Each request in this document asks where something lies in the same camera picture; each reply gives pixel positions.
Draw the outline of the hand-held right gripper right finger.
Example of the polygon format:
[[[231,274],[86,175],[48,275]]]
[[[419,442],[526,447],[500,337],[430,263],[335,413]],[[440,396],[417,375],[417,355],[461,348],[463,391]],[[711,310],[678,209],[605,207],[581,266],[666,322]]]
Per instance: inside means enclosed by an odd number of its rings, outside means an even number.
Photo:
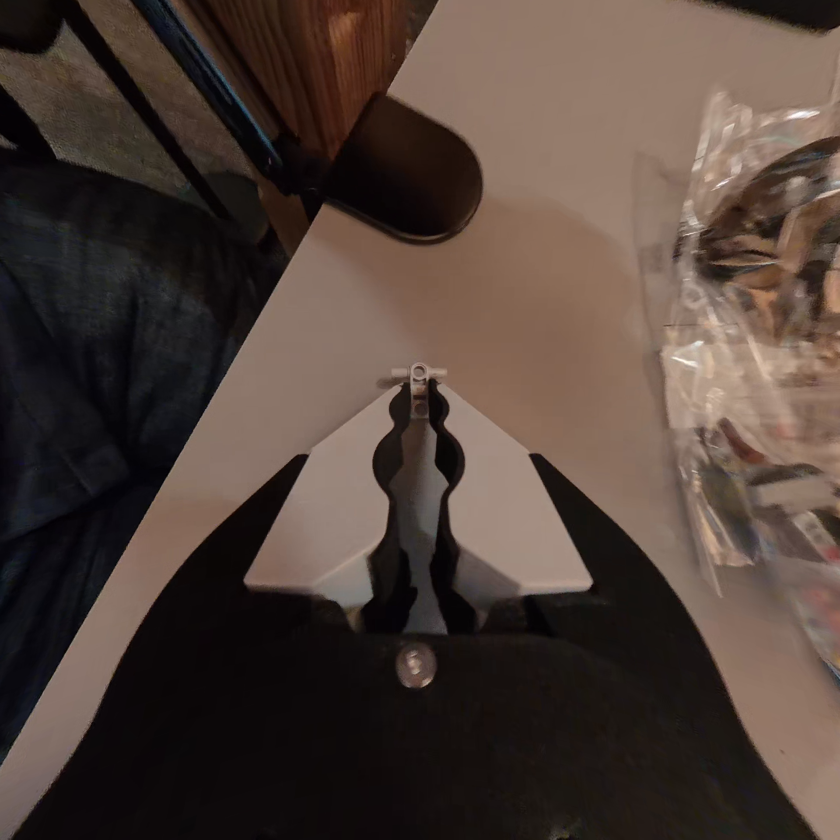
[[[588,592],[593,579],[529,451],[447,385],[428,385],[434,464],[445,478],[429,570],[450,634],[501,602]]]

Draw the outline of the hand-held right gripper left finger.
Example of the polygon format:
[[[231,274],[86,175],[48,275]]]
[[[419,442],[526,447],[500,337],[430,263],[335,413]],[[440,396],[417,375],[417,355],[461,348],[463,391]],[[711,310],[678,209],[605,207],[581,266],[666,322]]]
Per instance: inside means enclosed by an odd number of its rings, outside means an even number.
[[[396,385],[311,450],[245,575],[251,591],[333,602],[367,632],[404,630],[417,588],[392,482],[411,418],[410,387]]]

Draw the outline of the light grey lego connector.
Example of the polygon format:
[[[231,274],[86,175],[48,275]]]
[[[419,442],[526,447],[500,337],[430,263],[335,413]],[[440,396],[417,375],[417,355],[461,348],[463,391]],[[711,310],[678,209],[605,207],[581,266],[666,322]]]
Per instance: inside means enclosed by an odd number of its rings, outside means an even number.
[[[429,417],[429,383],[441,382],[447,375],[448,369],[445,367],[414,362],[406,367],[392,368],[390,374],[377,381],[376,386],[384,390],[397,385],[407,385],[411,419],[424,421]]]

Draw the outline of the person's legs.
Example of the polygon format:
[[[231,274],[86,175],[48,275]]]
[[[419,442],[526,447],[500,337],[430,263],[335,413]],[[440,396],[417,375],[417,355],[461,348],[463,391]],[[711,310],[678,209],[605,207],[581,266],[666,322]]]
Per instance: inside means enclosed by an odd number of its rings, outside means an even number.
[[[173,196],[2,150],[2,760],[287,263]]]

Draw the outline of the black table clamp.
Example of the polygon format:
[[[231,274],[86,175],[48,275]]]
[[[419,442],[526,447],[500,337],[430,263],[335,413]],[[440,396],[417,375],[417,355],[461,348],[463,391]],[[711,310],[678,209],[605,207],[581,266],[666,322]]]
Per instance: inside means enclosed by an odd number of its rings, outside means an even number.
[[[325,203],[411,245],[436,245],[460,234],[483,192],[471,146],[383,92],[364,106],[321,186]]]

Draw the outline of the clear bag of black tyres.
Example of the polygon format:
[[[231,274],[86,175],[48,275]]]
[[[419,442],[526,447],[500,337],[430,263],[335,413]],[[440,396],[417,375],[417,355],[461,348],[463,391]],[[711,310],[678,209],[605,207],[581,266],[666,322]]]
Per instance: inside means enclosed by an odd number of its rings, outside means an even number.
[[[701,567],[762,566],[838,684],[838,94],[708,101],[678,185],[634,177],[637,254]]]

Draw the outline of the black metal frame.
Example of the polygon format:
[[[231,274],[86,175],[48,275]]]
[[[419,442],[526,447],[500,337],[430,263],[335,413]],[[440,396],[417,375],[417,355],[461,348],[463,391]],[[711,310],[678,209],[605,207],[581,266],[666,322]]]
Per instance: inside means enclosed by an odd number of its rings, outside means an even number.
[[[289,132],[285,120],[278,112],[275,112],[274,118],[279,125],[280,135],[275,140],[270,138],[210,52],[176,11],[173,2],[132,1],[131,4],[257,172],[282,195],[298,196],[311,222],[323,201],[320,193],[323,161],[301,147],[298,138]],[[196,189],[210,212],[224,220],[231,220],[229,211],[206,177],[197,170],[80,3],[65,1],[54,2],[54,5],[63,21],[140,117],[189,185]]]

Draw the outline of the wooden post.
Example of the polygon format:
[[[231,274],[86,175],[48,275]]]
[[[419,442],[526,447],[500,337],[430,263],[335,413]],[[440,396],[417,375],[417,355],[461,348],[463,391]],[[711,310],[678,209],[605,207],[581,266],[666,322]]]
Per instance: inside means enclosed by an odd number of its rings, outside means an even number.
[[[175,2],[201,44],[275,140],[275,112],[323,177],[371,97],[385,93],[406,47],[404,2]],[[311,223],[298,196],[257,175],[279,244],[293,256]]]

